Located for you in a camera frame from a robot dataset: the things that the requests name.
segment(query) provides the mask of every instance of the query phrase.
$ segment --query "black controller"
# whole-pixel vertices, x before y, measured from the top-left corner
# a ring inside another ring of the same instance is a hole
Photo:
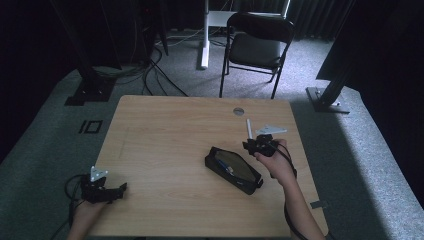
[[[247,139],[247,142],[243,142],[243,147],[249,154],[254,156],[255,152],[261,153],[264,156],[271,157],[275,149],[278,148],[278,142],[272,140],[271,134],[261,134],[254,139]]]
[[[122,184],[119,188],[106,189],[104,187],[106,177],[102,177],[94,182],[90,181],[90,174],[81,177],[81,198],[90,203],[108,202],[123,198],[127,189],[127,183]]]

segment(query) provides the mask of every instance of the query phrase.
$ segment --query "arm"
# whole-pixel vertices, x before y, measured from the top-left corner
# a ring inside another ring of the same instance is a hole
[[[279,144],[287,146],[285,140],[279,140]],[[286,155],[289,155],[284,147],[278,146],[278,149]],[[265,165],[272,176],[274,176],[283,187],[287,211],[295,228],[307,239],[325,239],[324,234],[321,232],[321,229],[318,227],[318,224],[309,211],[289,162],[278,152],[275,152],[272,157],[265,157],[260,153],[255,153],[255,157]]]
[[[76,209],[74,221],[69,231],[67,240],[82,240],[88,234],[90,228],[99,218],[102,209],[106,206],[106,202],[92,204],[83,201]]]

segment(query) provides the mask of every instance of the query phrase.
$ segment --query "chair seat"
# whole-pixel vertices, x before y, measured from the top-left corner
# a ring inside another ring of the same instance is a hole
[[[279,66],[280,48],[281,43],[278,41],[258,39],[239,33],[234,37],[229,60],[236,64],[274,69]]]

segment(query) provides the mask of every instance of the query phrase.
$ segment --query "forearm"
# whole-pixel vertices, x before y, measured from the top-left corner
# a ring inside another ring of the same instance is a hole
[[[308,208],[297,181],[295,179],[286,181],[283,188],[287,212],[294,227],[309,240],[325,239]]]

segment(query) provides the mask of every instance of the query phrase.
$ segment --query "chair backrest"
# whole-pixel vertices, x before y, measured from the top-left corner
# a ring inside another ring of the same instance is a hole
[[[294,37],[294,25],[282,16],[264,16],[253,13],[234,13],[227,21],[227,28],[236,28],[253,37],[290,44]]]

